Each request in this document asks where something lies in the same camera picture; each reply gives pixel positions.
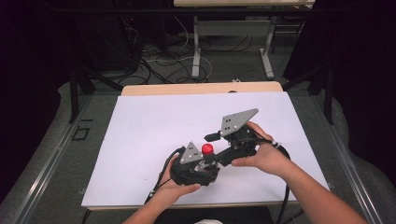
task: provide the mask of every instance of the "white board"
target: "white board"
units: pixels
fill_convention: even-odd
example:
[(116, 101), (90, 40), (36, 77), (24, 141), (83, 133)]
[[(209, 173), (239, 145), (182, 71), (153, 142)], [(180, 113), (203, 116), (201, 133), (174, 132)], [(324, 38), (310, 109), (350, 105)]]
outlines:
[[(258, 123), (291, 159), (328, 189), (316, 157), (285, 92), (120, 96), (82, 201), (90, 209), (138, 207), (154, 187), (169, 155), (221, 128), (222, 117), (258, 108)], [(212, 143), (215, 153), (228, 147)], [(181, 197), (176, 205), (217, 206), (281, 202), (284, 181), (255, 168), (221, 167), (215, 183)], [(291, 194), (290, 201), (295, 201)]]

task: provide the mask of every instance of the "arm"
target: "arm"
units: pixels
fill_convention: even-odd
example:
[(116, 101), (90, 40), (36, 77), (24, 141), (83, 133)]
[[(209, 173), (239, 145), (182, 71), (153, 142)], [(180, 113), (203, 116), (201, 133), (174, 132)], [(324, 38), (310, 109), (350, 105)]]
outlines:
[(166, 208), (174, 204), (179, 197), (195, 192), (201, 186), (199, 184), (180, 186), (171, 179), (170, 167), (175, 156), (166, 167), (161, 184), (164, 183), (143, 207), (133, 213), (124, 224), (151, 224)]
[[(257, 124), (250, 122), (248, 126), (263, 137), (273, 140)], [(349, 205), (268, 144), (261, 144), (255, 156), (236, 159), (232, 165), (257, 167), (265, 173), (281, 177), (312, 223), (367, 223)]]

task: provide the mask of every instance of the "black controller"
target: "black controller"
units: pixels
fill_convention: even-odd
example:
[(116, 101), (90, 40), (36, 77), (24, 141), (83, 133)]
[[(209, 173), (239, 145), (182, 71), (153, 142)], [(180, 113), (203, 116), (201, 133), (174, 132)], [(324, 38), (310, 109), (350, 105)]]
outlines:
[(208, 186), (218, 177), (219, 163), (227, 166), (234, 159), (255, 155), (257, 137), (246, 123), (258, 112), (255, 108), (226, 116), (220, 131), (205, 136), (207, 142), (220, 140), (221, 137), (228, 141), (229, 147), (219, 154), (213, 152), (210, 144), (203, 145), (202, 152), (193, 142), (177, 149), (179, 156), (171, 167), (171, 178), (179, 185)]

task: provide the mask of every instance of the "metal plate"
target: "metal plate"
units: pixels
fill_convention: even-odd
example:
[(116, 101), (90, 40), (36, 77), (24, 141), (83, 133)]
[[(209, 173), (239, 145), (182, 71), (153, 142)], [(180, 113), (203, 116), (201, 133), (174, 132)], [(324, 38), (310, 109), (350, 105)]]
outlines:
[(259, 112), (258, 108), (225, 116), (221, 123), (220, 136), (224, 137), (241, 129), (246, 122)]
[(180, 163), (189, 163), (192, 161), (199, 161), (203, 158), (202, 152), (198, 150), (193, 142), (189, 142), (186, 150), (183, 153), (183, 156), (180, 159)]

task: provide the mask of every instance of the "white table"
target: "white table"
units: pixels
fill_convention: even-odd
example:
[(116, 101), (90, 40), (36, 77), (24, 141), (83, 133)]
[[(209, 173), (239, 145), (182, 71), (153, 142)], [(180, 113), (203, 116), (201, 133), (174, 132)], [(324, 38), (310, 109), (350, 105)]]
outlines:
[[(91, 210), (142, 206), (175, 149), (190, 141), (200, 148), (206, 134), (220, 129), (222, 116), (251, 108), (259, 108), (251, 120), (328, 188), (290, 98), (278, 83), (131, 86), (117, 101), (82, 206)], [(228, 147), (224, 139), (212, 145), (215, 153)], [(220, 168), (215, 183), (183, 196), (174, 207), (281, 203), (285, 186), (274, 175), (229, 165)], [(290, 201), (296, 201), (292, 194)]]
[[(175, 0), (176, 7), (273, 7), (313, 5), (315, 0)], [(198, 21), (194, 17), (194, 59), (192, 77), (199, 76), (201, 49), (200, 35), (256, 35), (266, 36), (264, 48), (260, 49), (265, 75), (274, 79), (274, 72), (268, 58), (276, 17), (270, 21)]]

